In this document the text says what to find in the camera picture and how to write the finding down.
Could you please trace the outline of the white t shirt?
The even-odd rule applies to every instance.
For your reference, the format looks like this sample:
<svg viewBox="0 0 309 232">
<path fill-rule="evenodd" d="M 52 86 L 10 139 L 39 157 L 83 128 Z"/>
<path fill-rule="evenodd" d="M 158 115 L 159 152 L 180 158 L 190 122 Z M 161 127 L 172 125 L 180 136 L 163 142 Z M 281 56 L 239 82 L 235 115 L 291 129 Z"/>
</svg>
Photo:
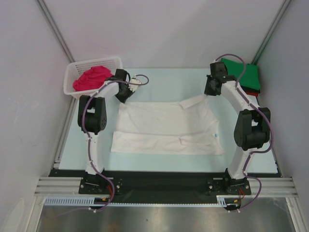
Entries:
<svg viewBox="0 0 309 232">
<path fill-rule="evenodd" d="M 222 155 L 219 121 L 209 98 L 121 104 L 111 151 L 159 155 Z"/>
</svg>

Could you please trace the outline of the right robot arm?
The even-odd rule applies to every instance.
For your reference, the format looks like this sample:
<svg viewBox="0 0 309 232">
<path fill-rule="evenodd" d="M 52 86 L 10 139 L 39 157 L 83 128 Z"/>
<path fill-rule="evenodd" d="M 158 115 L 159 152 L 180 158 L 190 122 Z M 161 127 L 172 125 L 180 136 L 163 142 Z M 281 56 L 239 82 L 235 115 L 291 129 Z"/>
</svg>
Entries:
<svg viewBox="0 0 309 232">
<path fill-rule="evenodd" d="M 269 142 L 272 133 L 270 110 L 267 107 L 261 108 L 248 98 L 236 77 L 228 74 L 223 62 L 211 63 L 210 71 L 204 93 L 209 96 L 225 97 L 238 113 L 234 129 L 237 149 L 226 170 L 229 178 L 223 181 L 224 191 L 234 194 L 240 188 L 238 180 L 247 177 L 251 156 L 271 150 L 272 144 L 269 144 L 266 150 L 261 150 L 263 145 Z"/>
</svg>

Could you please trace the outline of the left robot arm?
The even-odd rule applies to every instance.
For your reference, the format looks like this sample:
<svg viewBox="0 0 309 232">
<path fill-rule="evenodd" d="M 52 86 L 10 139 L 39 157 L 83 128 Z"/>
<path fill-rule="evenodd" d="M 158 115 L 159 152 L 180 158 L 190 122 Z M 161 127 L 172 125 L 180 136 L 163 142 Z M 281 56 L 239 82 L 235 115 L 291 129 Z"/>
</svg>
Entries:
<svg viewBox="0 0 309 232">
<path fill-rule="evenodd" d="M 127 71 L 117 69 L 115 75 L 108 78 L 92 95 L 79 98 L 77 121 L 87 142 L 87 174 L 97 175 L 104 170 L 98 138 L 107 126 L 107 101 L 115 96 L 119 102 L 125 103 L 135 92 L 134 84 L 139 83 L 132 80 Z"/>
</svg>

